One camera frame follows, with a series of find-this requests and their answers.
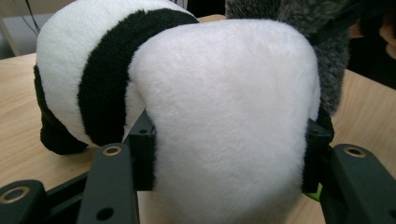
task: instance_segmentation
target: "metal screw hole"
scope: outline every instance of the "metal screw hole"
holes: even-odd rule
[[[0,203],[15,203],[16,201],[22,199],[29,192],[29,188],[26,186],[20,186],[8,190],[6,193],[0,196]]]

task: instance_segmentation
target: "stuffed panda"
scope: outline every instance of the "stuffed panda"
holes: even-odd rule
[[[301,195],[320,86],[314,50],[285,23],[78,0],[40,33],[35,87],[59,154],[120,142],[146,108],[157,144],[143,224],[283,223]]]
[[[35,88],[41,141],[58,154],[120,142],[144,106],[124,95],[128,65],[152,36],[198,22],[165,0],[79,0],[57,12],[37,39]]]

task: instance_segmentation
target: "table surface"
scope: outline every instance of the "table surface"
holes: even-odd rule
[[[0,61],[0,187],[37,179],[51,189],[89,170],[94,150],[59,156],[39,141],[41,128],[33,66],[35,54]],[[346,71],[343,97],[332,118],[332,146],[353,144],[371,150],[396,176],[396,91]],[[319,203],[302,196],[288,224],[325,223]]]

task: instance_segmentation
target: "gray plush toy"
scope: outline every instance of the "gray plush toy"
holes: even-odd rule
[[[226,0],[226,16],[228,19],[283,21],[310,38],[347,3],[348,0]],[[318,57],[321,106],[331,115],[340,103],[349,59],[348,41],[348,33],[344,31],[313,45]]]

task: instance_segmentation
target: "black and white plush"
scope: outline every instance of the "black and white plush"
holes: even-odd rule
[[[120,142],[147,109],[157,145],[143,224],[282,223],[301,195],[320,85],[314,50],[285,23],[78,0],[42,29],[35,86],[42,141],[60,154]]]
[[[37,40],[43,144],[69,154],[120,142],[144,108],[124,101],[134,52],[165,29],[196,22],[165,0],[79,0],[56,13]]]

